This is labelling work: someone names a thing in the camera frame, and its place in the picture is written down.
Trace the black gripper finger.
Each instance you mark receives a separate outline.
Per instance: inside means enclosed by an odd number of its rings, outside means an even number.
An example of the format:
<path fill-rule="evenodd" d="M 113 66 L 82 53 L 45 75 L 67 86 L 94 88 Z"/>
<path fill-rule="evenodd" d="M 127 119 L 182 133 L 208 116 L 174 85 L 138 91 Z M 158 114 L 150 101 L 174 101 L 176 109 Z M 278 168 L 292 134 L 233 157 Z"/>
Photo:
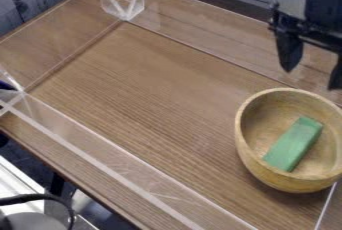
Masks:
<path fill-rule="evenodd" d="M 304 41 L 297 34 L 277 30 L 276 42 L 281 67 L 286 72 L 292 72 L 302 59 Z"/>
<path fill-rule="evenodd" d="M 331 74 L 328 88 L 331 90 L 342 89 L 342 54 L 339 56 L 337 64 Z"/>

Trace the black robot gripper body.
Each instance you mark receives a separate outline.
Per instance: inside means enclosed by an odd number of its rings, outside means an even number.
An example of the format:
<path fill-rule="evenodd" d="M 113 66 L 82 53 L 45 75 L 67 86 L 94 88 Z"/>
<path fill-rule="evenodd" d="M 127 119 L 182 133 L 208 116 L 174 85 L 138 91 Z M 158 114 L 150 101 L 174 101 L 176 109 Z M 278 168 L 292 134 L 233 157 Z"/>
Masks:
<path fill-rule="evenodd" d="M 272 6 L 269 29 L 297 34 L 308 43 L 342 53 L 342 0 L 276 1 Z"/>

